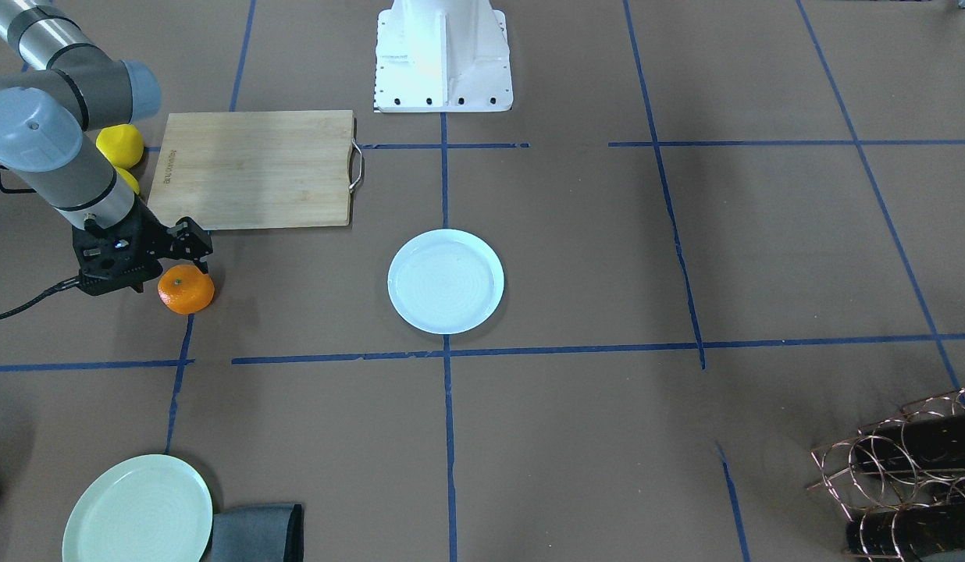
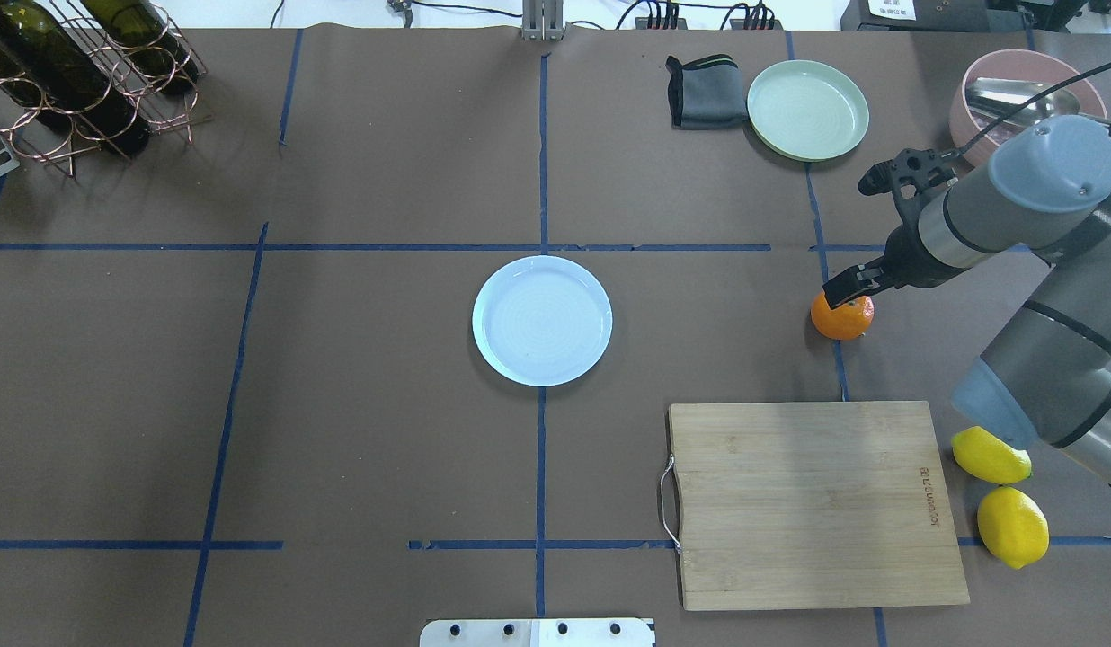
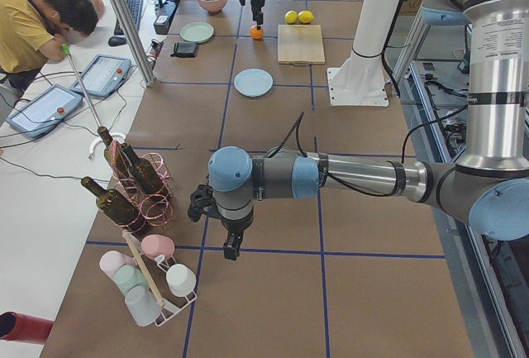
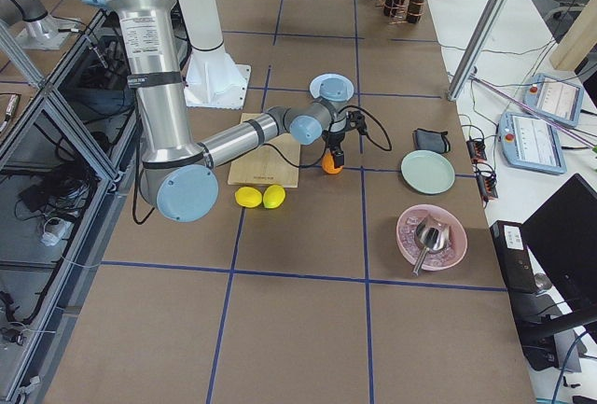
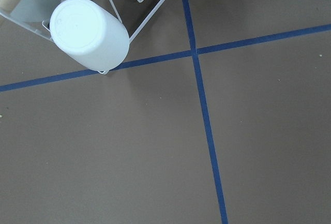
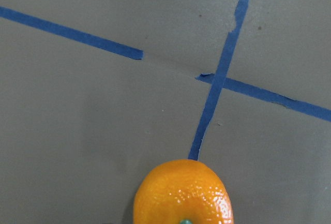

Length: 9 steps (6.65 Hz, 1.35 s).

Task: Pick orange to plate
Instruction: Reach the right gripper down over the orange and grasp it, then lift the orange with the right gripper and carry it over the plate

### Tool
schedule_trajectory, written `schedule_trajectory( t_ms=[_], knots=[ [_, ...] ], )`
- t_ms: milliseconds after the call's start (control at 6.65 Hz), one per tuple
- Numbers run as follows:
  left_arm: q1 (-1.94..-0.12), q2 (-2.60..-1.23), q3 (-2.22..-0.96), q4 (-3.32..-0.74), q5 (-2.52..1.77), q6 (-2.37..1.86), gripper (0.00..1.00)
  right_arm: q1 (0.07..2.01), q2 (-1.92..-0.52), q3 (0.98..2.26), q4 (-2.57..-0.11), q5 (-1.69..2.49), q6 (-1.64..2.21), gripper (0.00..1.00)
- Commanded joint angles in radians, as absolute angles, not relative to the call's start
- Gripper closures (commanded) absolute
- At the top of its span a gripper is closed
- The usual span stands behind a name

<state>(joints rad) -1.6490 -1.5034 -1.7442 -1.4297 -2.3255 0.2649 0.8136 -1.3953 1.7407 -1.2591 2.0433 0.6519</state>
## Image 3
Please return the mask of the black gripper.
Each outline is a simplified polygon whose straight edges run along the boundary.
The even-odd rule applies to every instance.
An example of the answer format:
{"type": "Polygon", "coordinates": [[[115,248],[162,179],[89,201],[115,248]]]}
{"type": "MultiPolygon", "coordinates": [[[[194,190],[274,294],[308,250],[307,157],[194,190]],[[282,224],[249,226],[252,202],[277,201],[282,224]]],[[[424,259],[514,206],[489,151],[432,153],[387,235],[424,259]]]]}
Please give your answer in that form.
{"type": "MultiPolygon", "coordinates": [[[[206,184],[200,184],[196,190],[190,194],[188,206],[188,219],[191,222],[198,222],[201,216],[218,219],[219,212],[213,189],[206,184]]],[[[227,260],[237,260],[240,255],[241,244],[244,233],[229,232],[223,244],[223,255],[227,260]]]]}
{"type": "MultiPolygon", "coordinates": [[[[241,6],[245,5],[246,0],[239,0],[241,6]]],[[[264,20],[264,14],[262,8],[265,5],[265,0],[250,0],[251,11],[252,11],[252,20],[256,22],[256,29],[261,30],[262,23],[264,20]]]]}

